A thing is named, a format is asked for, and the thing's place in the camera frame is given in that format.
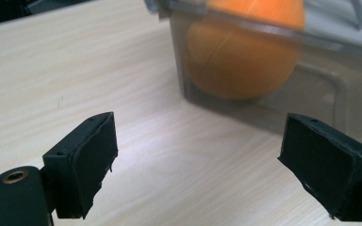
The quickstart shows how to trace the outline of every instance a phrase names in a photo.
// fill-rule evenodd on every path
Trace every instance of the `plastic container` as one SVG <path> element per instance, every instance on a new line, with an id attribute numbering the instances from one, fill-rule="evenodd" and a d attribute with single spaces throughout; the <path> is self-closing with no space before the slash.
<path id="1" fill-rule="evenodd" d="M 152 3 L 147 0 L 150 9 L 158 10 L 161 18 L 170 18 L 180 88 L 191 103 L 279 133 L 288 112 L 303 114 L 362 141 L 362 46 L 211 10 L 205 8 L 205 1 Z M 299 45 L 299 60 L 288 80 L 253 100 L 227 100 L 199 89 L 188 75 L 183 54 L 189 28 L 207 18 L 208 25 L 228 24 L 246 36 Z"/>

